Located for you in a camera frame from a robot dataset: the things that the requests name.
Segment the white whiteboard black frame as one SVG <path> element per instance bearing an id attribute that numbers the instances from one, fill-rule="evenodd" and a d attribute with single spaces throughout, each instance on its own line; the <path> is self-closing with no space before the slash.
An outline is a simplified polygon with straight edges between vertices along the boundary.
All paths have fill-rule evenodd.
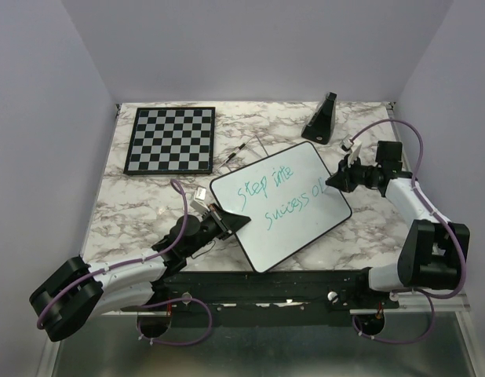
<path id="1" fill-rule="evenodd" d="M 329 177 L 305 141 L 210 182 L 223 210 L 250 218 L 235 236 L 254 271 L 267 272 L 352 216 Z"/>

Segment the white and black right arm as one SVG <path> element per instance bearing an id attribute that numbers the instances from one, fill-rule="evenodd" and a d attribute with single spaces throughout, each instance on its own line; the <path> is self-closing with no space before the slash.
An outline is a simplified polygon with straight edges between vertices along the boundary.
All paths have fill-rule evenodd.
<path id="1" fill-rule="evenodd" d="M 469 228 L 452 222 L 437 210 L 413 174 L 403 170 L 402 144 L 380 141 L 374 166 L 361 163 L 360 142 L 347 140 L 342 148 L 347 155 L 339 162 L 337 172 L 327 178 L 326 185 L 346 193 L 359 186 L 377 190 L 409 225 L 397 262 L 370 269 L 368 280 L 352 289 L 354 302 L 363 308 L 371 307 L 381 298 L 381 291 L 461 289 L 465 282 Z"/>

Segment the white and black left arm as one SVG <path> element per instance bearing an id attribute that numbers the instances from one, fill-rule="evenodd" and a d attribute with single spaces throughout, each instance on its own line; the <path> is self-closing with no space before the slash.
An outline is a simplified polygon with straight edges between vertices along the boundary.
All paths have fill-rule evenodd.
<path id="1" fill-rule="evenodd" d="M 250 221 L 212 204 L 202 218 L 181 216 L 166 236 L 133 259 L 87 263 L 79 256 L 69 258 L 29 298 L 38 329 L 57 342 L 77 332 L 90 317 L 114 309 L 159 309 L 166 296 L 155 282 L 177 274 L 199 249 L 235 235 Z"/>

